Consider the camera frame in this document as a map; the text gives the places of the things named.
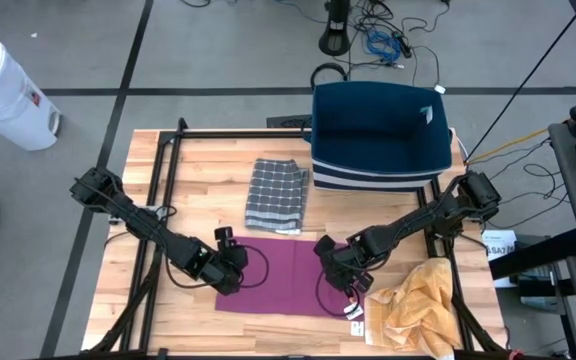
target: white bucket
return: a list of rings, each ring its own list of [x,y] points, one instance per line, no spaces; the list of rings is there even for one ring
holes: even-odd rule
[[[0,134],[26,150],[57,141],[61,113],[0,42]]]

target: purple cloth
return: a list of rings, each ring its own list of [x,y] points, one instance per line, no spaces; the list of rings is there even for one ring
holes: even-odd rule
[[[332,317],[321,308],[315,297],[315,285],[322,271],[319,257],[313,251],[315,242],[245,237],[238,237],[237,241],[266,255],[270,264],[268,279],[256,288],[242,288],[228,296],[218,295],[216,310]],[[265,271],[261,256],[249,250],[243,284],[258,283]],[[335,313],[343,313],[344,308],[350,305],[348,298],[330,286],[325,278],[319,284],[319,296],[326,308]],[[363,320],[363,315],[354,320]]]

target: wooden tabletop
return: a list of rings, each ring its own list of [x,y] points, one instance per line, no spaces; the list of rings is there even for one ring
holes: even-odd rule
[[[136,204],[146,202],[158,136],[158,130],[137,130],[133,135],[123,182],[125,192]],[[162,203],[171,146],[167,148],[156,204]],[[464,173],[457,141],[453,141],[452,153],[453,166],[440,177],[442,187],[454,176]],[[310,144],[301,139],[183,139],[172,197],[172,205],[179,213],[169,220],[168,227],[175,232],[196,236],[213,247],[213,230],[221,226],[232,226],[235,236],[314,242],[329,234],[343,241],[360,229],[390,223],[418,207],[413,193],[318,190],[311,180],[300,236],[248,230],[244,227],[244,208],[253,163],[257,158],[294,159],[300,167],[311,168]],[[476,225],[468,223],[464,226],[467,235],[480,239]],[[109,236],[123,231],[123,225],[113,226]],[[106,247],[83,349],[95,345],[123,310],[137,244],[135,238],[126,235]],[[467,306],[503,346],[506,333],[484,249],[457,239],[455,256]],[[410,236],[400,243],[388,264],[373,273],[375,284],[372,288],[400,284],[416,265],[427,258],[423,233]],[[178,281],[191,283],[174,267],[171,269]],[[165,347],[177,355],[394,354],[389,349],[365,345],[361,337],[351,336],[348,321],[215,311],[216,297],[216,291],[210,287],[197,290],[177,288],[162,271],[149,352]],[[139,312],[136,324],[141,324],[141,318]],[[133,348],[138,337],[139,331],[134,329]]]

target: navy blue bin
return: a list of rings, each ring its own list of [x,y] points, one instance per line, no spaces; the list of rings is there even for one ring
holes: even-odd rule
[[[414,191],[450,168],[451,135],[435,91],[378,82],[315,88],[315,186]]]

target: crumpled yellow cloth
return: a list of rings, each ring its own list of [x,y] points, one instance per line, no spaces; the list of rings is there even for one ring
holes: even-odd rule
[[[366,297],[366,343],[454,359],[453,347],[461,342],[451,298],[448,259],[424,262],[398,288],[381,289]]]

